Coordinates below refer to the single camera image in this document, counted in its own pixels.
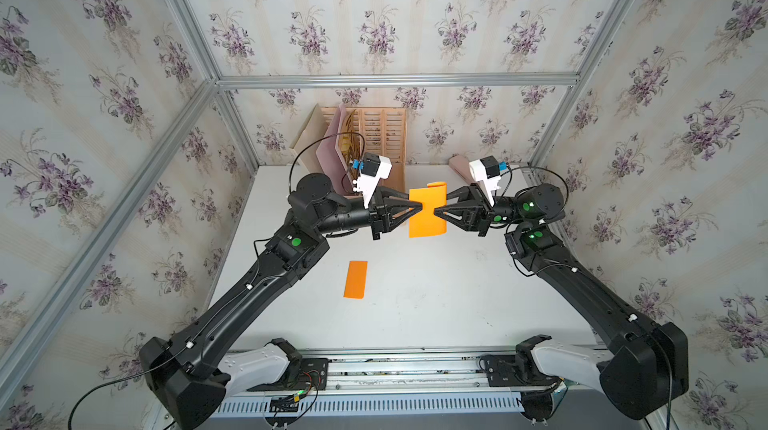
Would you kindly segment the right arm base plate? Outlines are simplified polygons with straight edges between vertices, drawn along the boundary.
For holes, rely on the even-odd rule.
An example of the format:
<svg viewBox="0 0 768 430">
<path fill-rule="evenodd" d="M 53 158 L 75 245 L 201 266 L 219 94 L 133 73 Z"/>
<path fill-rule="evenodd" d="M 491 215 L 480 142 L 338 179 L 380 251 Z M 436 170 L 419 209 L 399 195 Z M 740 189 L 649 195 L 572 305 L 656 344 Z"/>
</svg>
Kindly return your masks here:
<svg viewBox="0 0 768 430">
<path fill-rule="evenodd" d="M 541 373 L 531 359 L 518 354 L 484 354 L 478 365 L 490 387 L 552 387 L 561 379 Z"/>
</svg>

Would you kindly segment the orange square paper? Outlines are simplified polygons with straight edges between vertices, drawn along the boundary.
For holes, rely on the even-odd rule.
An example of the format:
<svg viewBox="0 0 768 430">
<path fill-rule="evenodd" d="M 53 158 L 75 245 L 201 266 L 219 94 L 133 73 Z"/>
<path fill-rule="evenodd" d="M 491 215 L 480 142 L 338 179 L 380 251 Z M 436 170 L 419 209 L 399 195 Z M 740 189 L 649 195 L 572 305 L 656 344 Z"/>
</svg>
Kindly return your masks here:
<svg viewBox="0 0 768 430">
<path fill-rule="evenodd" d="M 348 299 L 363 299 L 367 281 L 368 263 L 366 261 L 351 261 L 348 266 L 343 297 Z"/>
<path fill-rule="evenodd" d="M 428 183 L 422 188 L 409 190 L 409 199 L 422 204 L 422 210 L 409 220 L 409 237 L 424 238 L 446 234 L 447 223 L 437 217 L 434 210 L 447 203 L 447 184 Z"/>
</svg>

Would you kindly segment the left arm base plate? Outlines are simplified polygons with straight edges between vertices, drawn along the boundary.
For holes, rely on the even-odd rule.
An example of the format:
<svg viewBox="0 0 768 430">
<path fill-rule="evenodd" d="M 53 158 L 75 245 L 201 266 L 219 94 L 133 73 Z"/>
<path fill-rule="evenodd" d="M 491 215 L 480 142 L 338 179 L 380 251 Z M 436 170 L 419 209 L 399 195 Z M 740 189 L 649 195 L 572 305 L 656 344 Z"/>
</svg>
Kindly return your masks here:
<svg viewBox="0 0 768 430">
<path fill-rule="evenodd" d="M 292 361 L 276 382 L 253 386 L 247 391 L 298 391 L 310 388 L 325 390 L 329 363 L 328 358 L 302 358 Z"/>
</svg>

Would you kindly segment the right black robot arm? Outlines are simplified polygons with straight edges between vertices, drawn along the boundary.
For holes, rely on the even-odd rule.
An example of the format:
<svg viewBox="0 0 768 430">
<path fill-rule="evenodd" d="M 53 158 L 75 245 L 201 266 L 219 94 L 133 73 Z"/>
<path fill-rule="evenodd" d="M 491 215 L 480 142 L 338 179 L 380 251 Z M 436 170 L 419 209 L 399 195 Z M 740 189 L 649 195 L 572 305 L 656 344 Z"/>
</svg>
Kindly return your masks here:
<svg viewBox="0 0 768 430">
<path fill-rule="evenodd" d="M 688 339 L 674 323 L 660 324 L 593 275 L 550 228 L 565 215 L 567 189 L 540 183 L 514 196 L 496 195 L 499 170 L 475 171 L 474 183 L 446 197 L 434 209 L 442 220 L 480 236 L 491 226 L 508 226 L 506 249 L 526 278 L 540 278 L 556 290 L 605 344 L 580 350 L 549 335 L 530 337 L 515 348 L 510 374 L 518 381 L 557 388 L 564 380 L 602 393 L 624 416 L 641 420 L 689 389 Z"/>
</svg>

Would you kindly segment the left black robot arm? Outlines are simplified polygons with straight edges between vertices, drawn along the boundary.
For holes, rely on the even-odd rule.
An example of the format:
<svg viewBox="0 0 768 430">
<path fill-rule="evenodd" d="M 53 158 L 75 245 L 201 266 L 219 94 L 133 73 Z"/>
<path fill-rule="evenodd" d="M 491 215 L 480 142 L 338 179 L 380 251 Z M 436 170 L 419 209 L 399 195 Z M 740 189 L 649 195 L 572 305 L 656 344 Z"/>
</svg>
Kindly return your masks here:
<svg viewBox="0 0 768 430">
<path fill-rule="evenodd" d="M 308 173 L 290 186 L 284 222 L 243 276 L 200 317 L 167 340 L 154 337 L 139 351 L 149 390 L 177 429 L 196 429 L 228 397 L 271 385 L 299 367 L 300 354 L 285 339 L 232 354 L 230 349 L 255 319 L 299 282 L 328 252 L 334 233 L 370 229 L 374 239 L 392 232 L 423 206 L 380 185 L 389 159 L 367 152 L 354 162 L 360 176 L 353 196 L 335 191 L 324 173 Z"/>
</svg>

